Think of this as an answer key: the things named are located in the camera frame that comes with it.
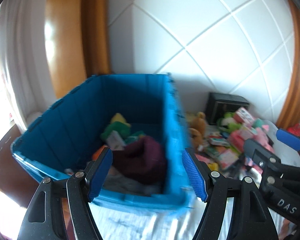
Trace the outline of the red plastic bag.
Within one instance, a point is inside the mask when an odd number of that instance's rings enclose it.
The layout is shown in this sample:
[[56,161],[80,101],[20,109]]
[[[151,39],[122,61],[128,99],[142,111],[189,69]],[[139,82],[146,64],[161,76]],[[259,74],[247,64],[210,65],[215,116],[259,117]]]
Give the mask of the red plastic bag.
[[300,137],[300,124],[295,124],[294,126],[287,128],[287,131],[297,137]]

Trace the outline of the yellow plastic clip tool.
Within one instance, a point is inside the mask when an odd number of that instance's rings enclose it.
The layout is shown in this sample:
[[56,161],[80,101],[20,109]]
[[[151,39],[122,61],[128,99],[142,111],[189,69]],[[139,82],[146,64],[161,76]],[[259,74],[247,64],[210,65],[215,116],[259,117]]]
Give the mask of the yellow plastic clip tool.
[[211,171],[219,171],[219,165],[217,163],[208,163],[207,165]]

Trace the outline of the brown teddy bear plush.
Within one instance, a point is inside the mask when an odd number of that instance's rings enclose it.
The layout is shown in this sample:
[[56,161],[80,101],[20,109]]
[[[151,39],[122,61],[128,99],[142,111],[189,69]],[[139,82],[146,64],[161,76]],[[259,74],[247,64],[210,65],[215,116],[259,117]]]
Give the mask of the brown teddy bear plush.
[[202,150],[206,130],[205,113],[198,112],[191,120],[189,132],[193,148],[196,152]]

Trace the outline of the green frog plush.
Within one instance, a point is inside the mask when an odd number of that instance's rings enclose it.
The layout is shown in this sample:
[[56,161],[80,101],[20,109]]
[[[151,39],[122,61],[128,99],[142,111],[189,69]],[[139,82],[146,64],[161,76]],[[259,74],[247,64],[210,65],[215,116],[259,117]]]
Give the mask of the green frog plush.
[[234,113],[233,112],[226,112],[224,116],[217,120],[217,126],[221,130],[227,130],[229,129],[230,124],[234,124],[236,121],[233,118]]

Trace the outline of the white blue patterned tablecloth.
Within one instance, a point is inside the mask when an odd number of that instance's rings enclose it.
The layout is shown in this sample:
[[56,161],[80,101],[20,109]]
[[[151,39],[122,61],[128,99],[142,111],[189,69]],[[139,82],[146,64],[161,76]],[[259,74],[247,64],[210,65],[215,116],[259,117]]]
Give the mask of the white blue patterned tablecloth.
[[[268,135],[274,139],[274,150],[282,163],[300,167],[298,153],[282,142],[276,141],[277,128],[270,121]],[[201,202],[192,191],[190,204],[180,212],[124,212],[108,209],[89,203],[93,218],[103,239],[192,239],[198,227],[206,204]],[[233,199],[226,204],[225,216],[218,239],[226,239],[230,226]],[[269,210],[280,239],[284,238],[282,227],[285,219],[276,212]]]

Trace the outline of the maroon cloth in crate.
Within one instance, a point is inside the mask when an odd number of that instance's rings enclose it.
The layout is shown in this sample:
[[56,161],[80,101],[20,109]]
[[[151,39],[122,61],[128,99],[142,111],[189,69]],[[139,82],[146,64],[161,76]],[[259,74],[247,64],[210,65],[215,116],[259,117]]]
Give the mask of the maroon cloth in crate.
[[143,185],[161,184],[166,178],[167,159],[160,144],[145,136],[123,150],[113,151],[112,166]]

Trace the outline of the blue plastic storage crate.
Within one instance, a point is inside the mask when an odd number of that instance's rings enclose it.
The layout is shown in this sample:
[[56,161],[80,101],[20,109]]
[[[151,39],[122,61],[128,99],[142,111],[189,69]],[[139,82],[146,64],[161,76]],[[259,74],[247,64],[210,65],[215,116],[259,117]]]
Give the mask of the blue plastic storage crate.
[[190,147],[178,91],[168,74],[92,76],[57,100],[11,146],[17,162],[36,181],[66,179],[105,144],[103,133],[115,114],[161,145],[167,160],[161,194],[149,197],[102,189],[94,205],[126,212],[175,211],[193,199],[182,165]]

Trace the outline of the black gift bag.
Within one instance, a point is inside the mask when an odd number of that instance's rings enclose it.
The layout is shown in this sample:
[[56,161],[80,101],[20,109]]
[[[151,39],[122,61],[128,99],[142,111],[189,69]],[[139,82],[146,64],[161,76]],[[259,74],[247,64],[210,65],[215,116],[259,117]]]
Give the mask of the black gift bag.
[[215,125],[225,113],[234,113],[239,108],[248,109],[250,102],[242,96],[210,92],[206,104],[205,116],[208,124]]

